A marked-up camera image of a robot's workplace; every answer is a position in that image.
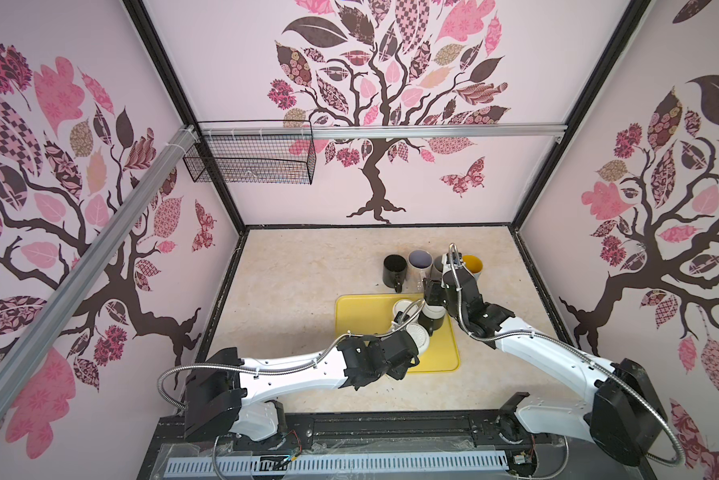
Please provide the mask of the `pink iridescent mug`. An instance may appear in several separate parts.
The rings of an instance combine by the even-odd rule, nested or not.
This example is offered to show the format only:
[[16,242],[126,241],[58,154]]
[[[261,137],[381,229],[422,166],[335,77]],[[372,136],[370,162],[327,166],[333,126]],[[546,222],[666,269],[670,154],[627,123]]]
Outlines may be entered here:
[[425,290],[425,282],[431,274],[431,266],[433,266],[433,256],[425,250],[413,250],[407,256],[407,281],[409,281],[409,290],[411,292],[423,292]]

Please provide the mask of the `small white ceramic mug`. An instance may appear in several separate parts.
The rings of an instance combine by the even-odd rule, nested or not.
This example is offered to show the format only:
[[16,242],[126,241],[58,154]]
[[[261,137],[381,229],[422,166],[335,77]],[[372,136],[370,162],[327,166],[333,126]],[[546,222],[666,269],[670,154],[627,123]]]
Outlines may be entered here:
[[419,302],[402,299],[395,302],[393,306],[393,323],[391,327],[393,329],[399,329],[409,324],[415,319],[415,316],[419,313]]

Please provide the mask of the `blue butterfly mug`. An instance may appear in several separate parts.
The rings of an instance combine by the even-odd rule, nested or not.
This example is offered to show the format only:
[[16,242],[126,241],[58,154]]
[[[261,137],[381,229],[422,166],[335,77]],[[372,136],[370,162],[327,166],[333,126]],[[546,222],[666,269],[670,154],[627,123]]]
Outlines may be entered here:
[[467,271],[471,273],[473,278],[479,279],[481,272],[483,272],[483,261],[481,261],[481,258],[475,255],[464,255],[463,265],[465,265],[465,268],[467,268]]

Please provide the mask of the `black ceramic mug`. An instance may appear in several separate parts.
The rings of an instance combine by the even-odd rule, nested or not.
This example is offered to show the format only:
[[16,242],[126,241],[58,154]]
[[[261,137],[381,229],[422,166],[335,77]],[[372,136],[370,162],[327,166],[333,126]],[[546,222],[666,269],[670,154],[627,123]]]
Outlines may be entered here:
[[406,279],[407,259],[399,254],[388,255],[383,260],[383,284],[395,293],[401,293]]

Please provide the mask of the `grey ceramic mug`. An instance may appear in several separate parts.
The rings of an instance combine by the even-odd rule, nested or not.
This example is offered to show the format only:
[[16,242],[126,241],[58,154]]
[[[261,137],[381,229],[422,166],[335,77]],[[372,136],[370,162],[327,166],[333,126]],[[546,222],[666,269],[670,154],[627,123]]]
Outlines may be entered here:
[[449,266],[447,255],[443,254],[435,258],[435,260],[433,260],[433,266],[431,266],[431,280],[433,280],[433,282],[441,282],[443,274],[447,273],[450,269],[451,266]]

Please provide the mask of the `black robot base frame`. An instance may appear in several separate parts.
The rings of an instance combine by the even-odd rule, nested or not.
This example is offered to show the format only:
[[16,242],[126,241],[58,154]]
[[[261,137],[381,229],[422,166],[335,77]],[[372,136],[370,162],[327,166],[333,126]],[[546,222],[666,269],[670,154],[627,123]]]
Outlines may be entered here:
[[396,474],[308,474],[231,479],[653,479],[647,464],[625,467],[597,446],[549,434],[525,434],[511,443],[497,428],[493,410],[296,413],[286,417],[287,432],[263,442],[241,434],[189,443],[185,420],[163,417],[138,473],[140,479],[163,478],[172,458],[350,453],[503,451],[507,472]]

